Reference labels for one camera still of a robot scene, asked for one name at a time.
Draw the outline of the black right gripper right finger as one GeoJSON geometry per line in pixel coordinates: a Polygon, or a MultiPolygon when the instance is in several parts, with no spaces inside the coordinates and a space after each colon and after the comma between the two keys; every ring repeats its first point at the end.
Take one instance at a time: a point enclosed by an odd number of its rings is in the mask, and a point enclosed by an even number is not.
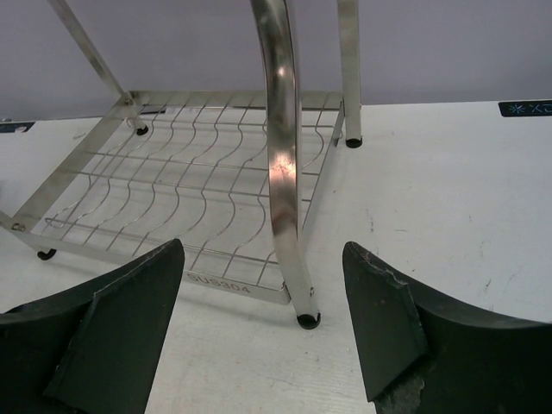
{"type": "Polygon", "coordinates": [[[467,304],[350,241],[348,308],[379,413],[548,413],[551,326],[467,304]]]}

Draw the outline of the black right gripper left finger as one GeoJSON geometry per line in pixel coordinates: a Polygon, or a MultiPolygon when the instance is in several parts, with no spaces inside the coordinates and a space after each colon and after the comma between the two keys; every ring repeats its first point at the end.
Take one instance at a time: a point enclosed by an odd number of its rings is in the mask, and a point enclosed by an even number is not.
{"type": "Polygon", "coordinates": [[[174,239],[1,315],[3,413],[143,413],[185,264],[174,239]]]}

